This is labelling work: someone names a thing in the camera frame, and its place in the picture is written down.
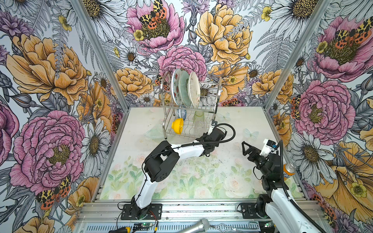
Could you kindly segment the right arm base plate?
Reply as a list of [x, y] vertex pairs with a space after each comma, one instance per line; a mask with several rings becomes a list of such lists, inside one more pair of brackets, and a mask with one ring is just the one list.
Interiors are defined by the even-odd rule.
[[238, 211], [241, 213], [243, 219], [266, 219], [266, 215], [261, 216], [256, 210], [256, 204], [254, 203], [240, 203], [238, 205]]

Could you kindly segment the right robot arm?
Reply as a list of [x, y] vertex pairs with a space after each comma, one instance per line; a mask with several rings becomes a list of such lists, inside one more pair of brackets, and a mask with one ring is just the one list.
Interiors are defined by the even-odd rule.
[[269, 217], [281, 233], [324, 233], [321, 228], [296, 203], [285, 184], [284, 145], [266, 139], [260, 150], [245, 141], [242, 154], [261, 172], [261, 194], [256, 201], [256, 214]]

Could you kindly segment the clear plastic tumbler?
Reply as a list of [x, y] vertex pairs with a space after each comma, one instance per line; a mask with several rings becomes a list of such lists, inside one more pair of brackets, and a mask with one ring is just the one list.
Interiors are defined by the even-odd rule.
[[201, 137], [209, 130], [209, 125], [204, 120], [197, 120], [194, 122], [194, 134], [196, 137]]

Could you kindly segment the yellow plastic bowl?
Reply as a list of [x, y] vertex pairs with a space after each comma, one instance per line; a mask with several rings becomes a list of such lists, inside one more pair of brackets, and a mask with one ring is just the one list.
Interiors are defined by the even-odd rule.
[[178, 118], [176, 119], [173, 123], [172, 123], [172, 129], [173, 131], [177, 134], [177, 135], [180, 135], [183, 131], [183, 127], [184, 127], [184, 120], [182, 118]]

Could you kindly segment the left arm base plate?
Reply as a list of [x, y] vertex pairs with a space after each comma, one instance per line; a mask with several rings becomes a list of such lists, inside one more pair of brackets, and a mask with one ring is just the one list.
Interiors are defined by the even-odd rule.
[[135, 203], [125, 204], [120, 216], [121, 220], [160, 220], [162, 216], [162, 204], [150, 204], [140, 209]]

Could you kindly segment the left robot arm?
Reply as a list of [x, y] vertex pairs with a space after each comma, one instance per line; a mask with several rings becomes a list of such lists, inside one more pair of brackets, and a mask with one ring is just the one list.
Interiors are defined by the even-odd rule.
[[164, 140], [145, 158], [141, 166], [144, 174], [139, 192], [132, 198], [129, 215], [142, 218], [149, 210], [152, 197], [160, 182], [165, 180], [180, 160], [207, 156], [221, 143], [225, 143], [226, 131], [217, 127], [211, 133], [186, 144], [170, 144]]

